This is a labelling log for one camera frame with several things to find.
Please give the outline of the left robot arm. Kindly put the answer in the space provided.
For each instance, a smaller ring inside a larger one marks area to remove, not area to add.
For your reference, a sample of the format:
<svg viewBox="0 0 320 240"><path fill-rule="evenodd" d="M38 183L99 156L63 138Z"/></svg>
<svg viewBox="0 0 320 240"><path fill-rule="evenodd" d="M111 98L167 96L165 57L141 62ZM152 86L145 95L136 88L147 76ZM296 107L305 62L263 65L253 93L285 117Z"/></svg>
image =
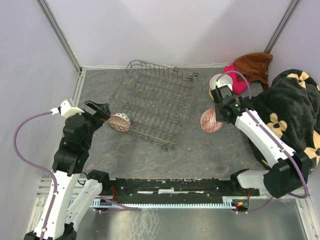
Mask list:
<svg viewBox="0 0 320 240"><path fill-rule="evenodd" d="M63 137L54 155L51 187L40 220L35 229L26 233L26 240L74 240L79 225L93 201L111 189L109 174L92 170L76 199L71 196L83 167L89 158L93 135L111 117L108 103L87 100L91 114L74 106L68 99L50 110L51 115L65 118Z"/></svg>

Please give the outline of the yellow rim blue pattern bowl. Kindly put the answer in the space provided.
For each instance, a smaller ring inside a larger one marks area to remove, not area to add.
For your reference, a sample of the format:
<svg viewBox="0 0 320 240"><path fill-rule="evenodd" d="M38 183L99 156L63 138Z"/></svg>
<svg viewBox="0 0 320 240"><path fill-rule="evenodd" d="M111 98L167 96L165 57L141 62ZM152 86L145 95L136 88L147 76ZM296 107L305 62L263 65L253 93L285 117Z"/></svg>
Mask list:
<svg viewBox="0 0 320 240"><path fill-rule="evenodd" d="M211 89L211 88L209 88L209 96L210 96L210 98L214 101L214 97L213 97L212 89Z"/></svg>

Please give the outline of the red geometric pattern bowl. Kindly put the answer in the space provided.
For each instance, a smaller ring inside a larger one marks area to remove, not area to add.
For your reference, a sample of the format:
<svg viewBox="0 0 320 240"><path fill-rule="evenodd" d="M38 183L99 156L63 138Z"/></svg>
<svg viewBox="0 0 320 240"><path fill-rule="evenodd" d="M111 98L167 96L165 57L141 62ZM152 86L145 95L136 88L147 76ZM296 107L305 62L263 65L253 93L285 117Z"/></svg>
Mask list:
<svg viewBox="0 0 320 240"><path fill-rule="evenodd" d="M210 108L201 115L200 126L206 133L214 133L222 128L223 123L216 120L215 108Z"/></svg>

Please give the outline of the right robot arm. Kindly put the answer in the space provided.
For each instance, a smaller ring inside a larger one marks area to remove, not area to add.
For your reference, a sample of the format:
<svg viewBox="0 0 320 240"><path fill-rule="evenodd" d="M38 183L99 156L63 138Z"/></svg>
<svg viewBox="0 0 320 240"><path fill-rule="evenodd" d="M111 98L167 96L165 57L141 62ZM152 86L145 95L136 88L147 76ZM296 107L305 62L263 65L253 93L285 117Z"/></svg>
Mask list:
<svg viewBox="0 0 320 240"><path fill-rule="evenodd" d="M247 189L266 190L272 197L281 198L303 188L302 198L309 194L307 182L310 159L305 152L296 152L267 127L254 110L251 100L236 99L226 85L211 90L216 119L233 124L242 131L262 154L269 170L244 170L229 183L231 193L242 195Z"/></svg>

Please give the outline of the grey hexagon pattern bowl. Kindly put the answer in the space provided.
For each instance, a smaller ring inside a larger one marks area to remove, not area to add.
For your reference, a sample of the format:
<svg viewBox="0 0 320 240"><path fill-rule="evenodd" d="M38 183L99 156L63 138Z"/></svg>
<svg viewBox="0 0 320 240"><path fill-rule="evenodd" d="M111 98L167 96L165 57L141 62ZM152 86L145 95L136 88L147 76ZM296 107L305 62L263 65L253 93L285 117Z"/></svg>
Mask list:
<svg viewBox="0 0 320 240"><path fill-rule="evenodd" d="M228 74L216 74L214 75L210 81L209 81L209 88L211 88L212 90L214 90L215 87L215 83L216 81L221 81L222 83L224 83L224 86L228 86L230 88L231 91L233 91L233 80L232 78L228 75Z"/></svg>

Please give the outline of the red diamond pattern bowl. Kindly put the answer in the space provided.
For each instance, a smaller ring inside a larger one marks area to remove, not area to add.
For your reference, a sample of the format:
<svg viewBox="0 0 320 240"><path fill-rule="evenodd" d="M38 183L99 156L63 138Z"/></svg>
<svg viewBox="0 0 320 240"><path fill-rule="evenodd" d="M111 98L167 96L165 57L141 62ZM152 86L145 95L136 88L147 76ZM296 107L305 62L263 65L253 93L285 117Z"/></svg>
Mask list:
<svg viewBox="0 0 320 240"><path fill-rule="evenodd" d="M109 118L110 125L119 132L126 133L131 128L131 120L125 113L116 113Z"/></svg>

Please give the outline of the grey wire dish rack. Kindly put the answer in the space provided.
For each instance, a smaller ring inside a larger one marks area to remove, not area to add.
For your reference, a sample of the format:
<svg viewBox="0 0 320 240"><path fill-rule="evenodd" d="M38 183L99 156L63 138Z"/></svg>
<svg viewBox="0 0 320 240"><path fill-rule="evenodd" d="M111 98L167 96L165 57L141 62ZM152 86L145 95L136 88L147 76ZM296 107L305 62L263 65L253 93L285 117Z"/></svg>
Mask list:
<svg viewBox="0 0 320 240"><path fill-rule="evenodd" d="M129 132L174 149L189 118L199 73L143 60L127 65L108 104L113 114L126 114Z"/></svg>

